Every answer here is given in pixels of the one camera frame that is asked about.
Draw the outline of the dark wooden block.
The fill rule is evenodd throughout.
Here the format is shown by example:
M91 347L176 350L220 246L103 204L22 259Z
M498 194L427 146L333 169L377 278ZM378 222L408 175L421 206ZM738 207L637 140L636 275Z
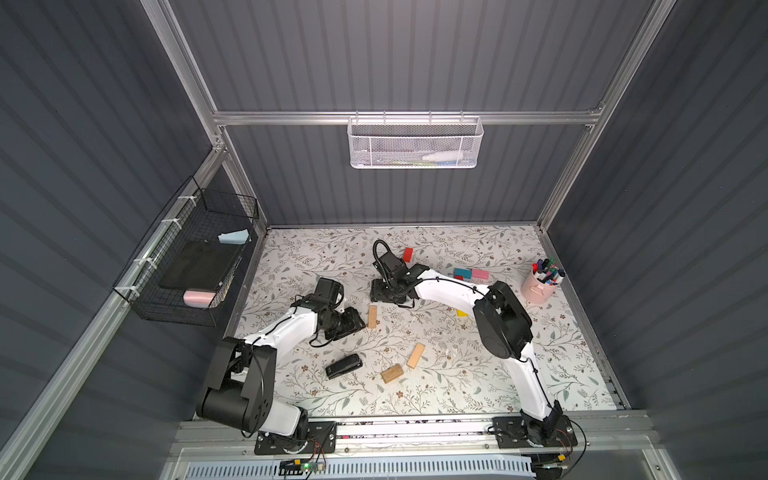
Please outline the dark wooden block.
M385 384L389 384L404 375L404 370L400 364L395 364L381 373L381 378Z

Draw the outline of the black stapler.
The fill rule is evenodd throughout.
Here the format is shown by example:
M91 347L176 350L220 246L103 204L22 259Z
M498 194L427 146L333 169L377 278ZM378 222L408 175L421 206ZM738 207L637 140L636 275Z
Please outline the black stapler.
M358 354L350 354L340 360L337 360L325 368L327 378L335 379L346 375L363 366L362 359Z

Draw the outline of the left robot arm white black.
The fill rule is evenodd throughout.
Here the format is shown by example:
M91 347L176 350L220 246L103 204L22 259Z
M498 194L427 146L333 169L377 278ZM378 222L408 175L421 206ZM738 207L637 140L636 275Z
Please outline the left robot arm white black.
M343 300L343 285L322 277L312 293L297 298L282 317L262 330L244 338L222 339L205 375L196 415L243 435L262 433L305 441L307 411L275 398L277 365L302 342L323 348L362 330L365 323L357 309L339 309Z

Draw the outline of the pink sponge in basket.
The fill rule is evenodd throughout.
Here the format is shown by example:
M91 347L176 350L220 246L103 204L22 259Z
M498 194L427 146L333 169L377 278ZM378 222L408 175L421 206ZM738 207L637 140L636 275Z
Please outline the pink sponge in basket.
M183 302L186 306L198 309L208 309L217 293L214 291L187 290L183 295Z

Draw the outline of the pink cup of markers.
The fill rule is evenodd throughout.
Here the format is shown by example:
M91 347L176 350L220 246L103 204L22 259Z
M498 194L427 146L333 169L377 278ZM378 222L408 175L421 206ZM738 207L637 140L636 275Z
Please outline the pink cup of markers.
M566 278L566 270L551 258L539 258L531 264L528 276L522 284L522 297L530 304L543 305Z

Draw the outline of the black pad in basket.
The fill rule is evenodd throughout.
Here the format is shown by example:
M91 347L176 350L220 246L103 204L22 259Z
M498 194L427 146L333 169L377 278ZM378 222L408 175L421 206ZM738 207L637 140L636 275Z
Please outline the black pad in basket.
M241 245L189 241L158 281L165 289L215 291L240 257Z

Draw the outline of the light blue sponge in basket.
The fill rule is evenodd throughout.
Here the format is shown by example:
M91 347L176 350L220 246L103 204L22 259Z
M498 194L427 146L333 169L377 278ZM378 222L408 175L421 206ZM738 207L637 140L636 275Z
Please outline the light blue sponge in basket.
M244 245L250 240L250 232L247 229L222 233L218 236L220 244Z

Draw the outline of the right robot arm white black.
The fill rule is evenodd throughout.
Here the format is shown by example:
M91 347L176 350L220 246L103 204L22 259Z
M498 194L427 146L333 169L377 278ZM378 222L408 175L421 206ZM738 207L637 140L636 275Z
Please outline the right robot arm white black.
M371 300L411 308L417 299L438 302L471 316L483 347L504 362L521 402L521 428L530 443L545 446L564 419L558 400L541 379L533 344L532 319L504 282L474 284L421 264L409 267L390 250L374 256L381 275L371 284Z

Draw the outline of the white bottle in basket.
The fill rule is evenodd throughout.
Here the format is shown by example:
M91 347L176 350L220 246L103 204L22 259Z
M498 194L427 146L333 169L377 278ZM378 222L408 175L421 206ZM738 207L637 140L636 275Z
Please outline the white bottle in basket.
M458 163L463 160L464 152L461 150L454 150L454 151L441 151L441 152L433 152L425 154L421 157L421 160L423 162L432 162L432 163Z

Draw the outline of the light wooden block slanted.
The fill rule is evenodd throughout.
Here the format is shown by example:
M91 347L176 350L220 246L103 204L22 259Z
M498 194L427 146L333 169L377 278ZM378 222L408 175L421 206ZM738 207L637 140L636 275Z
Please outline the light wooden block slanted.
M417 343L407 361L407 366L411 369L415 369L418 366L421 358L423 357L425 350L426 350L426 346L424 344Z

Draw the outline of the light wooden block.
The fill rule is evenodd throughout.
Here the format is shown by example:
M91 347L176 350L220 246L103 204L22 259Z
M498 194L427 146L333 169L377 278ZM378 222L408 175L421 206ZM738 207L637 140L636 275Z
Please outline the light wooden block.
M378 325L377 320L378 308L376 305L370 305L368 309L368 324L369 329L375 329Z

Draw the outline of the pink block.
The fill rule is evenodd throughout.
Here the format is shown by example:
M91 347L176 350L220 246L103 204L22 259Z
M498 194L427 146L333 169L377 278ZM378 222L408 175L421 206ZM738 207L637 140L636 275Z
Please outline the pink block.
M490 279L490 274L489 274L489 272L488 272L488 271L485 271L485 270L481 270L481 269L472 269L472 270L471 270L471 273L472 273L472 278L473 278L474 280L482 280L482 281L487 281L487 280L489 280L489 279Z

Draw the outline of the teal block small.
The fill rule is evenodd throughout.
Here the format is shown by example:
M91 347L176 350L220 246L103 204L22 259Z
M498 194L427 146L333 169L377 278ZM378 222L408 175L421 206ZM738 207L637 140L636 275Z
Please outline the teal block small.
M463 268L455 268L453 275L457 279L461 280L470 280L472 278L472 270L471 269L463 269Z

